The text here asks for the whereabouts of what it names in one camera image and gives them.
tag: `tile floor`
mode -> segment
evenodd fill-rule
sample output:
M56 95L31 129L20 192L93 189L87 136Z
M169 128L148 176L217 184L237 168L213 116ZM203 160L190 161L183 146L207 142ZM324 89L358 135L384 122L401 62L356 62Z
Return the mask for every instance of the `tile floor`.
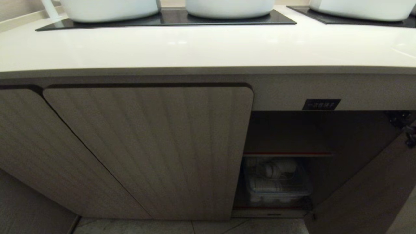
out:
M227 222L137 221L82 218L74 234L308 234L302 219Z

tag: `door hinge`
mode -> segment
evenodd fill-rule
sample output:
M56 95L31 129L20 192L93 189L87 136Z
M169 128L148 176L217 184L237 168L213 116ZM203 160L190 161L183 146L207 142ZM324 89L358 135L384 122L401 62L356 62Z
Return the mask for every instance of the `door hinge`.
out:
M410 116L412 115L410 111L387 111L387 117L389 118L390 123L406 133L407 140L405 144L409 148L416 147L416 127L410 126Z

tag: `cabinet shelf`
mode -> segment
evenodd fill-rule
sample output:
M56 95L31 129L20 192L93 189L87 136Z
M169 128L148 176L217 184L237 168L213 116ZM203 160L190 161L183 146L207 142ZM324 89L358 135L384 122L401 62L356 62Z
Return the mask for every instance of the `cabinet shelf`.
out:
M330 157L332 150L305 112L253 112L244 156Z

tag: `cabinet door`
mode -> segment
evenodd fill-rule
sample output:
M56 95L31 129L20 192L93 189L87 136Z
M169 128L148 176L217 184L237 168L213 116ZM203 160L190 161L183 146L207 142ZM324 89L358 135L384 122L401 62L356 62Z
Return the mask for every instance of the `cabinet door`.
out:
M251 89L62 88L44 95L153 218L231 217Z
M0 90L0 167L81 216L150 218L31 90Z
M318 205L315 219L306 216L310 234L385 234L416 185L416 148L405 140L401 134Z

